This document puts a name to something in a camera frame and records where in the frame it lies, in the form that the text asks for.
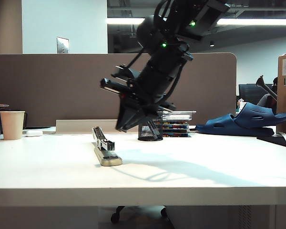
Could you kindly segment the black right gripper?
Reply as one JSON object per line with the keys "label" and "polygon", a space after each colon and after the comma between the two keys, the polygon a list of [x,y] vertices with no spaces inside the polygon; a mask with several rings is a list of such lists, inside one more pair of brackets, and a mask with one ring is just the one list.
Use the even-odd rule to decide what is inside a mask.
{"label": "black right gripper", "polygon": [[118,94],[120,110],[115,129],[127,132],[158,117],[157,110],[174,111],[168,101],[179,81],[182,60],[150,59],[141,72],[129,66],[117,66],[112,77],[124,84],[103,78],[100,87]]}

